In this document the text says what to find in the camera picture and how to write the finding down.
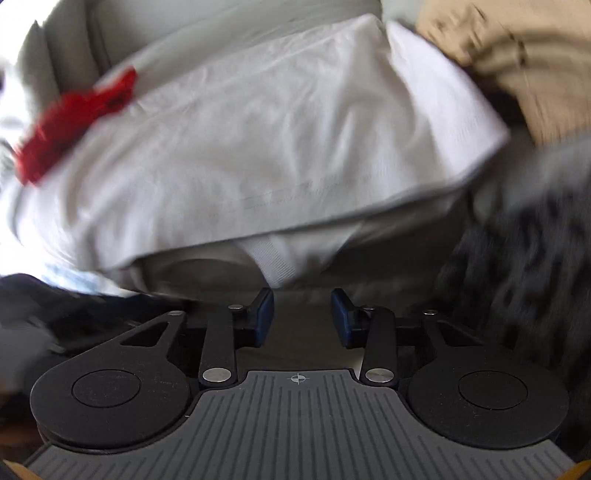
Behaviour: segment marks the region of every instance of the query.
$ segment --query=pillowcase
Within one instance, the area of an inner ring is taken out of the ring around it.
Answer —
[[[3,77],[0,179],[12,166],[12,151],[30,134],[39,115],[60,96],[45,34],[37,22],[29,29],[16,63],[5,68]]]

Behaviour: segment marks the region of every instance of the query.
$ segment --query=red fabric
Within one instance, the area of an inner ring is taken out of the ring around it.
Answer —
[[[131,101],[137,72],[127,70],[105,89],[66,93],[35,125],[33,136],[17,151],[17,172],[23,184],[36,184],[82,138],[95,120],[123,110]]]

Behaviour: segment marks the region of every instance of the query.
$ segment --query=dark gray fabric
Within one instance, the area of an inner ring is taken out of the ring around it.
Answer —
[[[468,229],[441,270],[453,318],[554,371],[571,406],[560,446],[591,456],[591,184]]]

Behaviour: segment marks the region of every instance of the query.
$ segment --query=metal pin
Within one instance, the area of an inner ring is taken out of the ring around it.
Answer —
[[[203,379],[212,383],[221,383],[230,380],[232,372],[227,368],[213,367],[203,372]]]

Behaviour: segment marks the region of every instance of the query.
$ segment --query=beige fabric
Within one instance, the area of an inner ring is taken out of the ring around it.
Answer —
[[[427,0],[417,31],[514,94],[537,144],[591,127],[588,0]]]
[[[86,15],[84,0],[61,0],[43,24],[62,92],[91,88],[99,79],[99,68],[88,39]]]

